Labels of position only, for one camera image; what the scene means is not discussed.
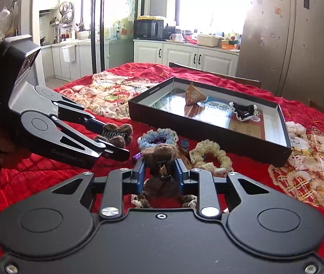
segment white mug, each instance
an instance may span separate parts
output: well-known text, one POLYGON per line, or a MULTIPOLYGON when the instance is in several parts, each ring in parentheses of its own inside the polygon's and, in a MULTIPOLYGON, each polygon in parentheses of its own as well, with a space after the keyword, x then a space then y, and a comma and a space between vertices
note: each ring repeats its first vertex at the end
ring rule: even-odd
POLYGON ((170 40, 182 42, 183 41, 183 36, 182 36, 182 34, 172 34, 170 36, 170 40))

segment black robotic gripper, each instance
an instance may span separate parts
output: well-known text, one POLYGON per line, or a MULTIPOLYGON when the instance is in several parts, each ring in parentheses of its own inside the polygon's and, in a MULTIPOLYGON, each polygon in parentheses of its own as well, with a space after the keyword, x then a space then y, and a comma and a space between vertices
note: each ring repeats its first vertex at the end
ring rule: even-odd
POLYGON ((123 196, 142 191, 142 158, 133 170, 84 172, 10 206, 0 213, 0 273, 324 273, 316 209, 239 173, 219 178, 173 164, 181 195, 198 196, 196 210, 124 214, 123 196))

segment red bedspread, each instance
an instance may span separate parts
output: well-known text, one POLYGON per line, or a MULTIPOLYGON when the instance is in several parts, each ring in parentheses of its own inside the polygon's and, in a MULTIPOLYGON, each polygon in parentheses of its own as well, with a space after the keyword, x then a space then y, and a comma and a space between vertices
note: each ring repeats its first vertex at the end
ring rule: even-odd
MULTIPOLYGON (((152 81, 163 81, 171 76, 178 76, 180 78, 186 78, 198 82, 204 82, 211 85, 217 85, 225 87, 227 89, 237 90, 246 94, 255 95, 257 97, 277 102, 281 105, 284 112, 286 121, 294 121, 302 124, 307 129, 317 127, 324 132, 324 115, 320 112, 308 108, 297 101, 287 101, 283 98, 273 96, 271 93, 251 86, 244 86, 237 84, 230 80, 221 79, 211 74, 191 72, 185 69, 168 68, 163 65, 151 65, 151 64, 137 64, 129 63, 117 68, 109 70, 111 73, 120 76, 131 76, 135 78, 148 78, 152 81)), ((66 87, 73 87, 76 84, 89 84, 91 82, 91 76, 86 76, 73 83, 68 84, 66 87)), ((137 123, 131 120, 114 121, 104 117, 97 117, 105 122, 114 122, 117 124, 130 123, 134 127, 133 141, 128 146, 131 156, 139 152, 136 140, 143 133, 147 132, 150 127, 137 123)), ((84 127, 72 124, 74 128, 93 138, 95 134, 86 131, 84 127)), ((194 148, 196 141, 190 141, 190 149, 194 148)), ((258 163, 246 157, 240 157, 235 154, 228 154, 233 162, 233 168, 236 172, 240 172, 247 175, 267 186, 282 191, 279 187, 274 186, 272 179, 268 173, 268 164, 258 163)), ((123 163, 101 158, 93 168, 93 172, 96 176, 105 176, 109 171, 120 168, 128 167, 132 168, 134 163, 131 158, 123 163)), ((82 172, 82 169, 68 166, 63 163, 58 163, 38 155, 33 154, 30 159, 24 160, 15 170, 3 170, 0 174, 0 211, 7 208, 22 199, 29 197, 30 195, 37 193, 41 190, 49 188, 59 182, 62 182, 76 174, 82 172)), ((221 197, 222 209, 224 209, 225 202, 221 197)), ((125 197, 125 209, 132 207, 130 203, 130 196, 125 197)), ((151 201, 152 207, 180 207, 175 199, 160 199, 151 201)), ((324 208, 317 208, 322 212, 324 216, 324 208)), ((324 258, 324 242, 320 248, 319 254, 324 258)))

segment wooden chair back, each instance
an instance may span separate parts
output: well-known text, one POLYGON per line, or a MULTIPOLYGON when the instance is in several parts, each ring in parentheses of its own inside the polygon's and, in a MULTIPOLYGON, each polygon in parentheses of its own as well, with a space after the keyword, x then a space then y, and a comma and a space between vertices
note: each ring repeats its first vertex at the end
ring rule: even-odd
MULTIPOLYGON (((171 68, 185 68, 191 71, 202 71, 200 69, 197 68, 192 68, 189 66, 185 66, 185 65, 181 65, 181 64, 177 64, 177 63, 170 63, 169 65, 171 68)), ((214 72, 209 72, 209 71, 202 71, 202 72, 206 72, 209 74, 213 74, 216 75, 220 78, 223 79, 229 79, 229 80, 233 80, 237 83, 240 84, 244 84, 244 85, 253 85, 254 87, 260 88, 261 87, 261 81, 259 80, 252 80, 252 79, 248 79, 248 78, 241 78, 241 77, 236 77, 236 76, 229 76, 229 75, 225 75, 225 74, 219 74, 219 73, 214 73, 214 72)))

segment refrigerator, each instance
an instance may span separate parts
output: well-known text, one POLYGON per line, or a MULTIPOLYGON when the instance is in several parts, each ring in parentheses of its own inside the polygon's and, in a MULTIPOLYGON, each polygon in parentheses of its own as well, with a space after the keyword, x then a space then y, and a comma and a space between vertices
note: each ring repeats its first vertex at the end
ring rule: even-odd
POLYGON ((251 0, 236 76, 324 107, 324 0, 251 0))
POLYGON ((138 0, 91 0, 93 74, 133 61, 137 5, 138 0))

